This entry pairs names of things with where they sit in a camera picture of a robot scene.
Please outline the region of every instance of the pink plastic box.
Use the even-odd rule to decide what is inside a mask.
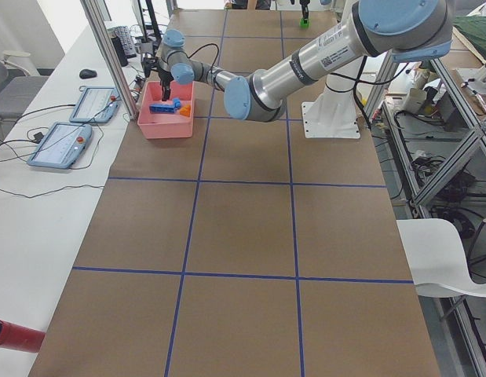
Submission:
[[[171,83],[170,101],[161,101],[163,92],[158,81],[149,81],[145,84],[143,101],[138,126],[147,139],[163,139],[171,137],[191,137],[194,124],[194,84],[179,85]],[[179,98],[181,106],[190,104],[190,116],[175,113],[150,112],[150,104],[172,104],[173,98]]]

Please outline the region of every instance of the blue object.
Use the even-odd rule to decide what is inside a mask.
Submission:
[[[181,108],[180,98],[178,97],[173,98],[173,106],[176,109]]]
[[[92,135],[90,124],[56,122],[37,145],[27,164],[67,169],[80,157]]]
[[[404,53],[393,53],[392,57],[395,63],[411,63],[412,61],[437,59],[448,54],[452,40],[441,43],[440,45],[426,47],[425,49],[415,49]]]
[[[379,35],[399,35],[415,29],[431,16],[439,0],[363,0],[360,19]]]
[[[172,104],[150,104],[148,106],[150,112],[176,112],[176,108]]]
[[[119,92],[110,86],[87,86],[70,115],[72,123],[106,123],[115,114]]]
[[[224,106],[234,119],[243,120],[250,114],[250,84],[243,76],[236,76],[228,82],[225,87]]]
[[[194,70],[185,63],[176,63],[171,67],[171,75],[180,85],[188,85],[194,81]]]
[[[166,31],[166,34],[164,34],[163,41],[166,46],[169,47],[183,47],[185,44],[185,37],[181,31],[177,29],[170,29]]]

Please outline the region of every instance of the white table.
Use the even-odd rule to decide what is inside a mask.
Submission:
[[[141,70],[139,59],[130,60]],[[95,79],[82,80],[83,68],[97,71]],[[123,68],[128,82],[137,72]],[[93,34],[87,28],[60,62],[26,112],[57,104],[74,104],[80,86],[113,86],[106,63]],[[8,140],[24,139],[35,127],[49,127],[68,121],[73,108],[60,108],[26,117],[13,128]],[[129,117],[121,104],[111,122],[102,126],[104,137],[91,166],[85,170],[47,170],[28,166],[18,159],[0,163],[0,189],[35,195],[67,185],[103,186]],[[100,131],[74,167],[90,162]],[[31,153],[34,145],[11,143],[20,154]],[[13,157],[6,146],[0,160]],[[101,189],[75,188],[25,199],[0,192],[0,319],[45,331],[56,308],[73,261],[79,250]],[[0,348],[0,377],[24,377],[35,353]]]

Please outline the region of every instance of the gray chair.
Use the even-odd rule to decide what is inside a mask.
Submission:
[[[17,119],[24,113],[39,90],[47,81],[47,76],[25,76],[9,79],[9,72],[0,60],[0,142],[11,131]]]

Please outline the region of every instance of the chair leg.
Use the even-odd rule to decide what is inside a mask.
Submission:
[[[461,296],[461,298],[444,313],[444,315],[440,318],[440,321],[445,320],[454,310],[456,310],[457,307],[461,305],[464,300],[466,300],[466,297],[466,295]]]

